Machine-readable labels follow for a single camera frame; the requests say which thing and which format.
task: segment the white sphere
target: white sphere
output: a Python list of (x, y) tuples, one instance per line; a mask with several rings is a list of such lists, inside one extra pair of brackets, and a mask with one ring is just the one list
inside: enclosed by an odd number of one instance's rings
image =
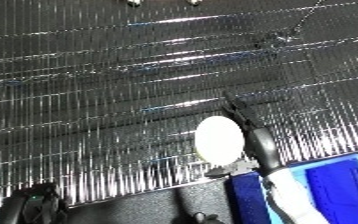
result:
[(195, 133), (198, 155), (214, 165), (228, 165), (241, 157), (245, 146), (240, 127), (231, 119), (213, 116), (203, 120)]

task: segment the reflective metallic surface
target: reflective metallic surface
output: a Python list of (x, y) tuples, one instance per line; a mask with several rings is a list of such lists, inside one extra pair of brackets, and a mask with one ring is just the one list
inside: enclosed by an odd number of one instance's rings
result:
[(78, 205), (202, 180), (194, 130), (223, 90), (284, 161), (358, 151), (358, 2), (316, 3), (0, 0), (0, 204), (34, 182)]

